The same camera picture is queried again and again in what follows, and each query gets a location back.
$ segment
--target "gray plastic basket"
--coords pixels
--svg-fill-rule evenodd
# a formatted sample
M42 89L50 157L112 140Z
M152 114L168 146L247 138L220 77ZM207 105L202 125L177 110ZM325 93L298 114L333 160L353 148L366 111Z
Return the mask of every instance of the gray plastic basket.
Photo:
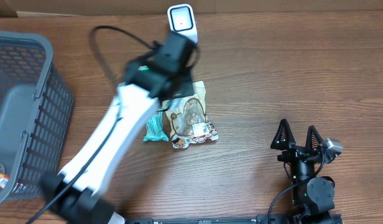
M41 175L57 171L74 98L52 59L45 37L0 31L0 203L39 197Z

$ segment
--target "wooden table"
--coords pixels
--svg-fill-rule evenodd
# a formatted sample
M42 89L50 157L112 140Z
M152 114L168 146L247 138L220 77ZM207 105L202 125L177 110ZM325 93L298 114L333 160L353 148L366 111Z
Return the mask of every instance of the wooden table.
M304 145L307 127L344 144L323 175L336 181L335 213L345 223L383 223L383 11L196 15L201 60L194 80L206 86L208 115L220 140L173 150L144 143L141 131L118 167L106 198L128 218L241 217L267 213L289 186L279 151L269 149L282 118ZM163 41L166 15L0 19L0 29L46 36L76 105L60 167L84 145L112 98L92 56L97 25ZM101 31L101 49L121 75L145 52L121 34ZM0 223L24 223L41 199L5 202ZM274 213L292 207L290 196ZM63 223L47 212L36 223Z

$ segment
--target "white label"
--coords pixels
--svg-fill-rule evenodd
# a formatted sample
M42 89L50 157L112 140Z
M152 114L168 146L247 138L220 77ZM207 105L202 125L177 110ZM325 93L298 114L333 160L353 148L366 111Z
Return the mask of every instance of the white label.
M210 131L206 127L205 123L198 123L198 124L193 124L193 133L194 133L194 137L199 137L199 136L204 136L206 134L209 134Z

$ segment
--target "wire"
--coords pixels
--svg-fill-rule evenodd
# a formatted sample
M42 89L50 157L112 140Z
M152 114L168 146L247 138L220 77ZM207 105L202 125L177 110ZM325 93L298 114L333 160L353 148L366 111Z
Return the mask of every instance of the wire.
M107 140L109 139L110 135L113 133L114 131L114 128L116 127L118 121L121 120L121 118L119 117L120 115L120 111L121 111L121 105L119 106L119 109L118 109L118 114L117 114L117 118L113 124L113 126L111 127L109 133L107 134L107 136L105 137L105 139L103 140L103 142L100 144L100 146L97 148L97 150L93 153L93 155L90 157L90 159L85 163L85 165L81 168L81 170L77 173L77 175L68 183L68 185L62 190L59 192L59 194L56 195L55 198L53 198L48 204L46 204L43 208L41 208L41 210L39 210L32 218L29 219L29 221L27 221L25 224L30 224L34 221L36 221L38 219L38 217L40 217L46 210L48 210L57 200L59 200L73 185L74 183L84 174L84 171L86 170L86 168L88 168L88 166L91 164L91 162L93 161L93 159L98 155L98 153L100 152L100 150L103 148L104 144L106 144Z
M315 174L313 175L313 177L309 177L309 178L307 178L307 179L305 179L305 180L303 180L303 181L301 181L301 182L298 182L298 183L296 183L296 184L291 185L291 187L289 187L289 188L283 190L281 193L278 194L278 196L276 196L276 197L273 199L273 201L272 201L272 203L271 203L271 205L270 205L270 207L269 207L269 211L267 212L267 223L268 223L268 224L271 224L271 221L270 221L270 215L271 215L271 213L272 213L272 209L273 209L273 206L274 206L274 204L276 203L276 201L277 201L281 196L285 195L288 191L290 191L290 190L294 189L295 187L298 187L298 186L300 186L300 185L302 185L302 184L304 184L304 183L306 183L306 182L309 182L309 180L312 180L312 178L315 178L315 177L317 176L317 174L322 170L322 168L324 167L324 156L325 156L324 153L325 153L325 149L324 149L324 148L321 148L321 163L320 163L319 168L316 170Z
M113 73L113 71L110 69L110 67L108 66L106 60L104 59L102 53L99 50L98 44L96 43L96 38L95 38L96 37L96 32L98 30L100 30L100 29L110 29L110 30L118 31L118 32L120 32L122 34L125 34L125 35L133 38L134 40L138 41L139 43L141 43L142 45L144 45L148 49L153 49L153 46L149 45L146 41L142 40L138 36L128 32L126 30L120 29L118 27L114 27L114 26L97 26L97 27L95 27L95 28L93 28L91 30L90 36L89 36L90 47L91 47L91 49L93 51L95 59L99 62L101 68L103 69L103 72L106 75L106 78L111 81L111 85L112 85L113 91L116 91L116 88L117 88L117 85L118 85L118 81L116 80L116 76Z
M284 167L284 170L285 170L285 173L286 173L287 177L291 180L291 176L288 173L287 167L285 166L286 164L288 164L288 165L290 165L290 164L288 162L284 162L283 167Z

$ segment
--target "plastic crate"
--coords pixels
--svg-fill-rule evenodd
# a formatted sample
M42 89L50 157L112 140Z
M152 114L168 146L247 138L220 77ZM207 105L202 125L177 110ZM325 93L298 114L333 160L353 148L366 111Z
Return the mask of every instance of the plastic crate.
M74 98L38 34L0 31L0 163L10 175L4 200L41 196L44 172L56 172Z

